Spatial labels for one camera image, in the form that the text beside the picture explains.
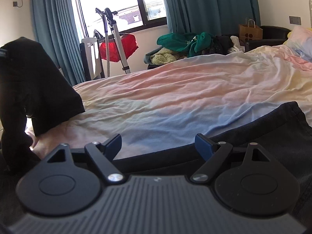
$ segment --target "curtain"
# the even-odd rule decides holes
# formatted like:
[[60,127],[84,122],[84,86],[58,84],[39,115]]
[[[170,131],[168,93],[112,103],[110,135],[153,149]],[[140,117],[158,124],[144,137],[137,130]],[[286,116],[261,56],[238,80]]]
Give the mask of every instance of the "curtain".
[[74,86],[85,81],[71,0],[31,0],[36,41]]
[[237,34],[246,17],[260,25],[258,0],[165,0],[169,31]]

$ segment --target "red bag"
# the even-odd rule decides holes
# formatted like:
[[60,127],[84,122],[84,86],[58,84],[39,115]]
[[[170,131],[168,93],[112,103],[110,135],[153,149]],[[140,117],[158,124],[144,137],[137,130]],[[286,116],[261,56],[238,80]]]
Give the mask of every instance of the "red bag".
[[[127,59],[138,49],[138,44],[133,34],[124,33],[124,35],[121,36],[121,43],[124,48],[124,53]],[[110,48],[110,61],[119,62],[120,56],[119,56],[118,49],[114,40],[108,40],[108,45]],[[100,52],[101,58],[106,60],[105,41],[102,42],[101,46],[99,47],[99,52]]]

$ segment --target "pillow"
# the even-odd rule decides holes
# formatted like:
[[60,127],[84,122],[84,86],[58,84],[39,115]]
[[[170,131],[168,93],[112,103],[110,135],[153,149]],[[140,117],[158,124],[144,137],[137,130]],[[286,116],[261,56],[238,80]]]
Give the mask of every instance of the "pillow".
[[284,43],[308,62],[312,62],[312,29],[295,26],[288,34],[289,39]]

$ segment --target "gray plastic panel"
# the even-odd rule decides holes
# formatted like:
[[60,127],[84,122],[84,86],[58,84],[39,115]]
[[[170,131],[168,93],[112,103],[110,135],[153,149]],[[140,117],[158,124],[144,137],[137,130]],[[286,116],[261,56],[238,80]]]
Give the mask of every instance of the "gray plastic panel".
[[290,215],[252,219],[234,214],[205,186],[184,176],[132,176],[110,186],[89,209],[63,218],[27,214],[10,229],[16,234],[300,234]]

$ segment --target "bed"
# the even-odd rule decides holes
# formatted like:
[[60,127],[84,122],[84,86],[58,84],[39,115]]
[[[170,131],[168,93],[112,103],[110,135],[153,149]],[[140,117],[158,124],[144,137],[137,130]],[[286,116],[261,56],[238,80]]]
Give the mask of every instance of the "bed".
[[26,132],[41,158],[60,143],[81,148],[120,133],[122,159],[193,143],[197,133],[217,135],[290,101],[312,125],[311,77],[312,63],[286,45],[202,55],[76,85],[85,113],[39,137],[32,127]]

